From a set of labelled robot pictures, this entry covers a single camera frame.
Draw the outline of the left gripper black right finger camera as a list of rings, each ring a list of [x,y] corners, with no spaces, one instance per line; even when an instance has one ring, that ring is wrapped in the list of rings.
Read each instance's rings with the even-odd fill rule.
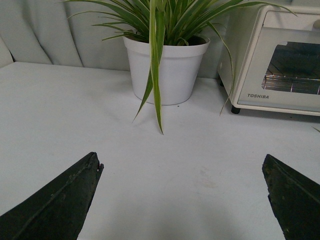
[[[262,165],[268,200],[286,240],[320,238],[320,185],[267,154]]]

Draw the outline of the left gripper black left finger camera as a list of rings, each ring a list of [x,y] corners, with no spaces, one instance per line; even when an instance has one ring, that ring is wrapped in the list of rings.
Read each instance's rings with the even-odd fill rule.
[[[2,240],[76,240],[104,165],[90,152],[0,217]]]

